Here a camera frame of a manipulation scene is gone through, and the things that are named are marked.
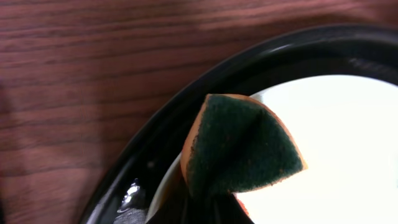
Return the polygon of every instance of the black bowl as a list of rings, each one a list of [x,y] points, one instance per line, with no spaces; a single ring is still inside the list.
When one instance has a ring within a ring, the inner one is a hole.
[[[149,206],[207,93],[252,95],[291,80],[330,74],[398,85],[398,30],[360,25],[306,29],[220,63],[177,93],[131,139],[99,184],[80,223],[112,223],[135,178],[146,190],[144,206]]]

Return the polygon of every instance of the sponge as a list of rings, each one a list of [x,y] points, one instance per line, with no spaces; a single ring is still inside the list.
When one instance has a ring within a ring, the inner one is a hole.
[[[282,121],[243,95],[207,95],[180,161],[195,200],[266,187],[307,168]]]

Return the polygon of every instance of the tabletop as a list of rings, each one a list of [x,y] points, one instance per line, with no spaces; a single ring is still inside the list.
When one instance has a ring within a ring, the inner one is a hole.
[[[7,223],[76,223],[128,140],[185,85],[264,39],[398,25],[393,0],[0,1]]]

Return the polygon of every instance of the dark green scouring pad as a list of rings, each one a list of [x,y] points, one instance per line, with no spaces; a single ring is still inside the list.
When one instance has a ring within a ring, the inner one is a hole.
[[[180,161],[195,200],[272,185],[307,168],[282,121],[242,95],[208,95]]]

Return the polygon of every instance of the folded sponge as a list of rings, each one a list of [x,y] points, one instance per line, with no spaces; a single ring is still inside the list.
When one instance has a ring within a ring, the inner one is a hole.
[[[207,95],[180,161],[195,200],[267,185],[307,168],[282,121],[242,95]]]

